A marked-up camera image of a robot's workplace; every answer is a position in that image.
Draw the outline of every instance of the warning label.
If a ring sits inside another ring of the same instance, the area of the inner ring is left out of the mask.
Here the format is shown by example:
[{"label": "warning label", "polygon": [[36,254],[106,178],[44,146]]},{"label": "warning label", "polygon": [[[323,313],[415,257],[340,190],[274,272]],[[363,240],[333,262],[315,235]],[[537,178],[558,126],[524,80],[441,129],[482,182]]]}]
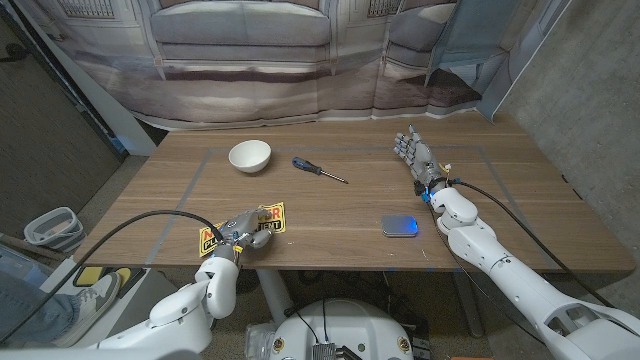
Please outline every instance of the warning label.
[{"label": "warning label", "polygon": [[[216,228],[220,229],[224,223],[214,224]],[[207,255],[216,248],[218,242],[213,236],[213,231],[209,227],[200,229],[200,257]]]},{"label": "warning label", "polygon": [[[264,229],[272,229],[274,233],[282,233],[286,231],[287,227],[284,217],[283,202],[269,206],[260,205],[259,207],[266,209],[267,215],[265,217],[258,218],[258,231]],[[218,229],[222,225],[224,225],[224,222],[214,224]],[[211,253],[216,246],[218,246],[218,242],[213,236],[213,231],[208,227],[200,229],[200,246],[198,249],[200,257]]]},{"label": "warning label", "polygon": [[266,209],[268,212],[266,217],[258,219],[258,230],[272,229],[275,233],[281,233],[287,230],[284,219],[283,202],[269,206],[260,205],[260,207]]}]

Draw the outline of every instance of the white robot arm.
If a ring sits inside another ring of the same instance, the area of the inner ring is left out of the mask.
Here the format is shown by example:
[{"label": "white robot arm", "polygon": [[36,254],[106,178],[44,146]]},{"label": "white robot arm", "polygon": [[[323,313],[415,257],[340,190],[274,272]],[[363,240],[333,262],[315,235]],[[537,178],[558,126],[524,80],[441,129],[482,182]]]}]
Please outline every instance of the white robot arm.
[{"label": "white robot arm", "polygon": [[533,325],[557,359],[637,359],[640,320],[628,313],[569,297],[514,257],[478,217],[471,201],[447,187],[420,134],[398,134],[395,152],[405,160],[422,195],[437,213],[451,250],[487,274]]},{"label": "white robot arm", "polygon": [[257,231],[264,209],[250,210],[227,221],[213,255],[205,260],[189,284],[162,299],[151,309],[149,319],[91,348],[159,348],[165,354],[177,350],[200,353],[211,342],[214,319],[229,316],[236,305],[238,247],[261,248],[270,239],[271,230]]}]

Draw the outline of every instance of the wooden table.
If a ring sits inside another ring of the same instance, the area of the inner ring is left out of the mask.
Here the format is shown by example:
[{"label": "wooden table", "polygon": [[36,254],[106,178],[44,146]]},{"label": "wooden table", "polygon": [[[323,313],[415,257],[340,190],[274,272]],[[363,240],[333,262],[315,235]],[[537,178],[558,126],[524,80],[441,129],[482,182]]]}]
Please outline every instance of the wooden table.
[{"label": "wooden table", "polygon": [[[494,194],[526,220],[576,271],[628,272],[635,263],[594,212],[508,115],[493,126],[477,113],[431,118],[321,122],[241,130],[172,132],[96,226],[76,258],[116,225],[155,209],[194,212],[224,221],[258,205],[283,201],[287,231],[242,254],[246,268],[452,271],[458,268],[438,237],[429,210],[413,194],[407,165],[392,151],[397,132],[413,123],[452,177]],[[261,139],[272,147],[256,175],[228,161],[235,144]],[[303,157],[349,184],[295,169]],[[502,209],[459,187],[500,242],[539,271],[557,269]],[[415,238],[386,238],[381,217],[409,214]],[[111,238],[93,265],[200,265],[198,229],[180,217],[139,221]]]}]

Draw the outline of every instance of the sneaker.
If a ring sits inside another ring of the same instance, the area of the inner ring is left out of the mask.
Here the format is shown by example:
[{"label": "sneaker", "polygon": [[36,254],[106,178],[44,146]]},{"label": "sneaker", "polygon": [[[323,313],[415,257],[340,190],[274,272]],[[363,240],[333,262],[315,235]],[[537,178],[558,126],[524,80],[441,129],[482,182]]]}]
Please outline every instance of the sneaker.
[{"label": "sneaker", "polygon": [[120,275],[107,274],[90,288],[84,289],[76,295],[80,304],[80,312],[76,323],[60,338],[53,341],[58,347],[69,347],[87,333],[91,325],[98,320],[113,303],[120,289]]}]

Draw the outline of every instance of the screwdriver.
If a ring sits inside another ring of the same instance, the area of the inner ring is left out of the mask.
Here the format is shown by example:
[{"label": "screwdriver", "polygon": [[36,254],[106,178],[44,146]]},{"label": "screwdriver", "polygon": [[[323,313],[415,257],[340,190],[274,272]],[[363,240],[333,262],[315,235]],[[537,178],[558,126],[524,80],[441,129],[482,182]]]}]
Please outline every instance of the screwdriver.
[{"label": "screwdriver", "polygon": [[305,159],[301,159],[299,157],[294,157],[293,160],[291,161],[293,163],[293,166],[297,167],[300,170],[304,170],[304,171],[308,171],[308,172],[312,172],[316,175],[326,175],[332,179],[336,179],[338,181],[342,181],[345,184],[348,184],[349,182],[345,179],[341,179],[335,175],[329,174],[328,172],[325,172],[322,170],[321,167],[319,166],[315,166],[312,163],[308,162]]}]

